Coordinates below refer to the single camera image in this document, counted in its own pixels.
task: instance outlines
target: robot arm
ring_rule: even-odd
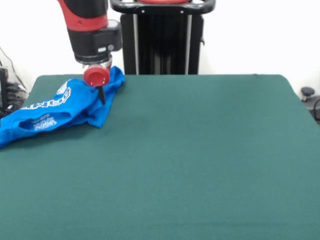
[[[75,60],[84,66],[84,81],[99,89],[110,79],[112,51],[122,48],[121,25],[107,18],[108,0],[58,0]]]

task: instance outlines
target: green table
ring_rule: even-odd
[[[0,151],[0,239],[317,240],[319,143],[279,75],[127,76],[102,129]]]

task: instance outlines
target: white backdrop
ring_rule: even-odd
[[[56,0],[0,0],[0,10],[0,46],[29,89],[40,75],[82,72]],[[204,19],[200,74],[281,74],[296,93],[320,92],[320,1],[217,0]],[[123,68],[121,51],[113,63]]]

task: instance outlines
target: blue t-shirt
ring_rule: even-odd
[[[107,119],[112,100],[125,81],[117,67],[110,69],[110,81],[103,87],[105,105],[98,97],[98,89],[83,80],[65,82],[51,100],[23,107],[0,121],[0,148],[12,141],[32,137],[57,128],[88,123],[101,128]]]

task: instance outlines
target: white logo print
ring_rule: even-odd
[[[33,129],[35,131],[47,129],[57,124],[56,120],[53,117],[50,117],[50,114],[43,115],[37,120],[33,120]]]
[[[57,95],[60,95],[60,94],[64,94],[66,89],[67,89],[67,83],[68,81],[66,81],[60,88],[59,90],[56,92]]]
[[[61,98],[59,98],[58,100],[50,100],[50,101],[43,101],[40,103],[36,103],[36,104],[32,104],[30,106],[26,106],[23,107],[21,109],[25,109],[25,110],[34,110],[34,109],[38,109],[38,108],[48,108],[48,107],[56,107],[59,106],[61,104],[64,104],[68,98],[71,96],[71,88],[68,87],[63,96]]]

